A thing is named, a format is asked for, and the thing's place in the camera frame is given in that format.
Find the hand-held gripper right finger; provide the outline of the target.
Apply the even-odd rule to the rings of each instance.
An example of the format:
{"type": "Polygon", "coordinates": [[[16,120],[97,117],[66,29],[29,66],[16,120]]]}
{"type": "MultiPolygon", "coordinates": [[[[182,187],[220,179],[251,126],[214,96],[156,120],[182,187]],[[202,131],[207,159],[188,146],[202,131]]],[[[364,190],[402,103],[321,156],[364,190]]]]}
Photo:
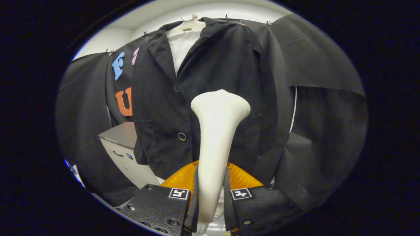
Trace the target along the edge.
{"type": "Polygon", "coordinates": [[[232,235],[267,235],[299,218],[301,209],[273,184],[263,185],[228,163],[224,213],[225,228],[232,235]]]}

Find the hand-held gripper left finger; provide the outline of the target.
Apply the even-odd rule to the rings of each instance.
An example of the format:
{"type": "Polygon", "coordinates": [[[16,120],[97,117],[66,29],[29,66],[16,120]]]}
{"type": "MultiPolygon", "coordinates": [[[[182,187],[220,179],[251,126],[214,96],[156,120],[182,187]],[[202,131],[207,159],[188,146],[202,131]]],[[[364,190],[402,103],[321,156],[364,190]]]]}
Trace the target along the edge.
{"type": "Polygon", "coordinates": [[[143,227],[172,236],[190,236],[198,229],[198,161],[175,172],[161,185],[146,184],[120,212],[143,227]]]}

